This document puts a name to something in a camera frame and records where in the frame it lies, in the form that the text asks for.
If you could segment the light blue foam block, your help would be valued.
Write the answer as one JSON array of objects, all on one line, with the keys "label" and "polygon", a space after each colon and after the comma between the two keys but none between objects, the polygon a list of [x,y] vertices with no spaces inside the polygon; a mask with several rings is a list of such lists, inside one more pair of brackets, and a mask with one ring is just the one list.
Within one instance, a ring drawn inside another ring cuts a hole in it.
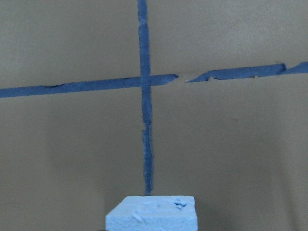
[{"label": "light blue foam block", "polygon": [[105,216],[107,231],[196,231],[195,199],[187,195],[127,196]]}]

